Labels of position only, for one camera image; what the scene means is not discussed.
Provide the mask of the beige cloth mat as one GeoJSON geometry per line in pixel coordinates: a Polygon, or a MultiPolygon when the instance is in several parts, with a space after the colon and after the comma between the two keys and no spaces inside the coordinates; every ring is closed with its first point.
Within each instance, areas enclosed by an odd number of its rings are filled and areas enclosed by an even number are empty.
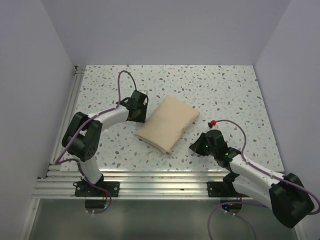
{"type": "Polygon", "coordinates": [[[172,154],[175,144],[199,115],[199,110],[167,95],[134,134],[162,153],[172,154]]]}

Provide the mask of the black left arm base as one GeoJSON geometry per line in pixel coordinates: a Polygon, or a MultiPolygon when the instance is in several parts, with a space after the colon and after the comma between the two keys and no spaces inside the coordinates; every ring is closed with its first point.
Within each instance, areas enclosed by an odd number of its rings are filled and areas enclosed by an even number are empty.
{"type": "Polygon", "coordinates": [[[106,211],[110,207],[112,199],[119,196],[120,191],[118,181],[104,181],[103,177],[96,184],[81,179],[72,185],[75,187],[74,196],[84,197],[84,207],[92,214],[106,211]]]}

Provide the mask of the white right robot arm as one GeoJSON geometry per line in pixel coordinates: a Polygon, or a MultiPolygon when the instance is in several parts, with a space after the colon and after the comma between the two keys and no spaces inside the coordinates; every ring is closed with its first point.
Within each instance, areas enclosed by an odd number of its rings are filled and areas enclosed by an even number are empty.
{"type": "Polygon", "coordinates": [[[189,148],[200,156],[212,156],[229,171],[217,192],[220,197],[248,196],[271,209],[276,219],[290,229],[315,208],[295,174],[284,175],[254,163],[240,150],[229,147],[219,130],[201,133],[189,148]]]}

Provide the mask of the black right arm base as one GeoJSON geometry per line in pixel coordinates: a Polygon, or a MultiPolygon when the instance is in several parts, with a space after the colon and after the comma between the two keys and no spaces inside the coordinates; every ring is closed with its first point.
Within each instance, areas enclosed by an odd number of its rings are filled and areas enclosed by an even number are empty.
{"type": "Polygon", "coordinates": [[[238,174],[230,172],[222,178],[222,181],[208,181],[206,183],[208,197],[219,198],[222,204],[221,208],[235,214],[242,209],[242,198],[248,198],[247,195],[238,193],[233,187],[238,176],[238,174]]]}

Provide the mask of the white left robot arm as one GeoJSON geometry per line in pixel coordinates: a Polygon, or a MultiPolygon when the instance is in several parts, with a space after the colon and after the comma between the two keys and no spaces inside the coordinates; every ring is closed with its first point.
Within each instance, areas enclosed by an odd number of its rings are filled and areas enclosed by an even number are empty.
{"type": "Polygon", "coordinates": [[[95,154],[99,147],[101,133],[108,128],[124,122],[144,123],[146,121],[149,98],[146,91],[134,90],[130,97],[117,102],[116,107],[99,113],[77,112],[62,138],[63,152],[56,164],[63,163],[67,152],[73,156],[84,181],[86,190],[92,196],[103,193],[103,174],[99,170],[95,154]]]}

